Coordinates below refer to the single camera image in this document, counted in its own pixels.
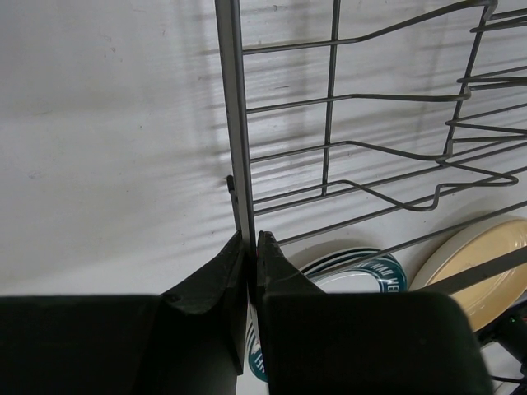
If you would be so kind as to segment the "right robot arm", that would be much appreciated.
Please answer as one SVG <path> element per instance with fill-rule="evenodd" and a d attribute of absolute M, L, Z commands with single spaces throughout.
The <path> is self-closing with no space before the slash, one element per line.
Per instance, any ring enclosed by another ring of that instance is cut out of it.
<path fill-rule="evenodd" d="M 476 332 L 494 394 L 526 394 L 526 293 Z"/>

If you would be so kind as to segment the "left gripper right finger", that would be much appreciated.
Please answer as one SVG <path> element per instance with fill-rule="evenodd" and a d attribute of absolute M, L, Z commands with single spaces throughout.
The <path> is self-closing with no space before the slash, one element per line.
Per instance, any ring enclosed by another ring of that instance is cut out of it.
<path fill-rule="evenodd" d="M 490 394 L 469 321 L 432 292 L 329 294 L 261 232 L 255 304 L 272 394 Z"/>

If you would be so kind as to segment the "cream plate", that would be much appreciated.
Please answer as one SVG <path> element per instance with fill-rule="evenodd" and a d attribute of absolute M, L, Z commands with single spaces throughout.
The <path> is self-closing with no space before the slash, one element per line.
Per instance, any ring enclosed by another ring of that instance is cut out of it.
<path fill-rule="evenodd" d="M 411 290 L 453 276 L 526 246 L 526 219 L 504 215 L 470 225 L 444 242 L 423 263 Z"/>

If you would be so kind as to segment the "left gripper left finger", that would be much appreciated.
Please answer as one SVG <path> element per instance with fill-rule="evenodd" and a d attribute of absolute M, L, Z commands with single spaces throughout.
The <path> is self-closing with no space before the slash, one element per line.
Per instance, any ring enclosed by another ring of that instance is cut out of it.
<path fill-rule="evenodd" d="M 232 394 L 245 319 L 239 235 L 159 295 L 6 296 L 1 391 Z"/>

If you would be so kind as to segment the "teal banded lettered plate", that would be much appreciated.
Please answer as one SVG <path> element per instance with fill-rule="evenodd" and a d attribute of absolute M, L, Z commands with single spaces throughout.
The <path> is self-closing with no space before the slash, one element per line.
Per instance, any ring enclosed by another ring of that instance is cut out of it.
<path fill-rule="evenodd" d="M 326 293 L 399 293 L 408 289 L 406 274 L 391 254 L 381 256 L 385 262 L 372 272 L 340 273 L 335 266 L 319 272 L 313 279 L 307 278 Z"/>

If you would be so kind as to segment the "yellow plate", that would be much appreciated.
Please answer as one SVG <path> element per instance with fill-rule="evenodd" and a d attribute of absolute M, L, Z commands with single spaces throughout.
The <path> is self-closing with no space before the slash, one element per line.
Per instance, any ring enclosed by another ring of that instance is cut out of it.
<path fill-rule="evenodd" d="M 514 263 L 507 269 L 498 268 L 494 271 L 484 267 L 486 263 L 495 259 L 497 258 L 428 285 L 445 286 L 445 280 L 453 279 L 455 282 L 450 288 L 446 288 L 445 292 L 464 311 L 475 332 L 498 318 L 526 292 L 526 261 L 520 264 Z"/>

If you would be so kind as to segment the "metal wire dish rack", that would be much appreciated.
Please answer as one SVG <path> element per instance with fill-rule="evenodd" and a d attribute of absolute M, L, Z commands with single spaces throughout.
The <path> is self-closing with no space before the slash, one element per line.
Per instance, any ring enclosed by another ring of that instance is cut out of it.
<path fill-rule="evenodd" d="M 240 1 L 214 1 L 216 9 L 216 19 L 217 19 L 217 30 L 218 30 L 218 42 L 219 42 L 219 52 L 221 57 L 222 65 L 222 82 L 223 90 L 226 103 L 226 118 L 227 118 L 227 128 L 229 135 L 229 144 L 230 144 L 230 153 L 231 153 L 231 164 L 233 175 L 227 177 L 227 184 L 229 187 L 229 193 L 231 194 L 231 204 L 233 207 L 236 231 L 240 236 L 241 242 L 241 257 L 243 258 L 244 265 L 249 269 L 249 274 L 256 273 L 256 261 L 258 255 L 258 249 L 256 246 L 256 230 L 254 225 L 254 218 L 257 215 L 264 215 L 268 212 L 280 211 L 282 209 L 288 209 L 289 207 L 297 207 L 303 204 L 309 204 L 318 200 L 324 200 L 325 198 L 331 198 L 333 195 L 329 195 L 327 189 L 335 185 L 348 185 L 350 188 L 343 189 L 337 193 L 345 194 L 352 193 L 355 191 L 362 191 L 368 193 L 371 196 L 375 196 L 390 204 L 390 208 L 386 209 L 389 212 L 397 210 L 406 210 L 406 211 L 415 211 L 415 212 L 425 212 L 435 210 L 440 198 L 443 195 L 446 195 L 447 192 L 457 192 L 471 189 L 471 188 L 486 188 L 486 187 L 508 187 L 517 184 L 518 179 L 509 176 L 505 173 L 493 173 L 493 172 L 483 172 L 481 169 L 465 169 L 459 163 L 447 163 L 447 160 L 451 158 L 452 154 L 452 144 L 455 143 L 454 138 L 454 129 L 457 125 L 457 121 L 460 118 L 452 119 L 452 122 L 448 122 L 452 127 L 452 130 L 449 131 L 448 138 L 445 140 L 444 151 L 439 156 L 423 156 L 413 154 L 409 151 L 395 150 L 392 148 L 387 148 L 383 146 L 377 146 L 372 144 L 366 144 L 358 141 L 352 140 L 342 140 L 342 141 L 332 141 L 332 127 L 333 127 L 333 110 L 334 102 L 339 100 L 348 100 L 348 99 L 364 99 L 364 100 L 392 100 L 392 101 L 412 101 L 412 102 L 422 102 L 422 103 L 435 103 L 435 102 L 455 102 L 455 113 L 454 116 L 459 115 L 459 111 L 462 108 L 464 101 L 468 100 L 471 95 L 471 90 L 469 89 L 469 83 L 481 80 L 479 77 L 470 77 L 469 74 L 472 71 L 475 59 L 478 54 L 479 45 L 483 33 L 491 30 L 504 30 L 510 29 L 518 26 L 526 25 L 526 8 L 509 11 L 509 12 L 499 12 L 495 13 L 495 10 L 498 5 L 498 1 L 462 1 L 449 6 L 443 7 L 433 12 L 428 12 L 420 16 L 415 16 L 409 20 L 400 22 L 393 26 L 386 27 L 384 29 L 378 30 L 374 33 L 364 35 L 357 38 L 350 39 L 339 39 L 339 23 L 340 23 L 340 14 L 341 14 L 341 1 L 333 1 L 333 14 L 332 14 L 332 30 L 331 30 L 331 39 L 327 41 L 320 42 L 301 42 L 298 44 L 284 44 L 284 45 L 272 45 L 270 47 L 258 47 L 256 49 L 243 49 L 242 45 L 242 29 L 241 29 L 241 16 L 240 16 Z M 483 13 L 480 18 L 480 23 L 477 27 L 472 29 L 477 36 L 474 39 L 471 52 L 469 55 L 469 62 L 466 67 L 465 77 L 461 79 L 462 86 L 460 88 L 458 95 L 443 95 L 443 96 L 432 96 L 432 95 L 388 95 L 388 94 L 349 94 L 349 95 L 339 95 L 334 94 L 335 82 L 336 82 L 336 67 L 337 67 L 337 55 L 338 55 L 338 46 L 345 44 L 356 44 L 363 41 L 373 39 L 375 37 L 380 37 L 382 35 L 402 30 L 409 26 L 414 26 L 418 23 L 428 21 L 439 16 L 443 16 L 458 10 L 464 10 L 471 7 L 482 7 Z M 283 52 L 296 49 L 311 49 L 318 47 L 329 46 L 329 74 L 328 74 L 328 91 L 327 95 L 321 99 L 313 100 L 301 100 L 297 102 L 285 103 L 280 105 L 272 105 L 267 107 L 258 107 L 254 109 L 248 109 L 246 105 L 246 94 L 245 94 L 245 68 L 244 68 L 244 56 L 249 56 L 251 54 L 257 53 L 274 53 L 274 52 Z M 326 113 L 324 117 L 324 144 L 318 146 L 309 146 L 307 148 L 302 148 L 293 151 L 282 152 L 278 154 L 273 154 L 270 156 L 262 156 L 259 158 L 250 156 L 250 141 L 249 141 L 249 132 L 248 132 L 248 114 L 256 114 L 266 111 L 278 111 L 284 109 L 292 109 L 296 107 L 306 107 L 309 105 L 322 105 L 326 107 Z M 472 183 L 450 183 L 450 184 L 439 184 L 434 193 L 427 197 L 426 199 L 417 200 L 417 203 L 431 201 L 430 206 L 421 207 L 415 206 L 410 203 L 402 203 L 383 195 L 377 193 L 375 190 L 371 189 L 371 186 L 377 186 L 382 184 L 390 184 L 395 181 L 408 179 L 418 174 L 405 174 L 400 176 L 394 176 L 391 179 L 383 179 L 377 184 L 357 184 L 352 182 L 349 179 L 337 180 L 335 182 L 328 182 L 329 179 L 329 162 L 330 162 L 330 152 L 332 148 L 340 146 L 355 146 L 360 148 L 365 148 L 369 151 L 383 152 L 385 154 L 397 156 L 400 158 L 406 158 L 410 160 L 418 161 L 428 161 L 436 163 L 436 167 L 430 168 L 428 170 L 439 170 L 443 169 L 446 166 L 463 168 L 467 171 L 479 172 L 481 174 L 488 174 L 487 179 L 479 180 Z M 322 176 L 321 183 L 314 186 L 313 188 L 304 188 L 302 190 L 293 191 L 291 193 L 285 193 L 283 195 L 277 195 L 274 197 L 265 198 L 262 201 L 255 201 L 253 198 L 253 185 L 252 185 L 252 173 L 251 173 L 251 164 L 258 161 L 269 161 L 276 160 L 283 157 L 296 156 L 305 154 L 312 151 L 323 151 L 323 162 L 322 162 Z M 449 188 L 449 190 L 443 193 L 441 190 L 444 188 Z M 304 201 L 294 201 L 282 206 L 273 206 L 269 207 L 266 210 L 256 211 L 254 205 L 261 204 L 262 202 L 271 202 L 277 199 L 287 198 L 289 196 L 294 196 L 295 194 L 302 194 L 309 192 L 311 189 L 318 190 L 320 189 L 320 195 L 312 198 L 311 200 Z M 383 216 L 388 214 L 388 212 L 381 212 L 379 215 L 371 214 L 371 218 L 374 216 Z M 357 220 L 344 221 L 337 225 L 331 225 L 326 228 L 320 228 L 312 232 L 305 233 L 303 235 L 298 235 L 290 239 L 285 239 L 282 244 L 295 243 L 303 239 L 309 239 L 317 235 L 322 235 L 329 233 L 333 230 L 346 227 L 355 223 L 366 221 L 370 219 L 370 216 L 365 218 L 357 218 Z"/>

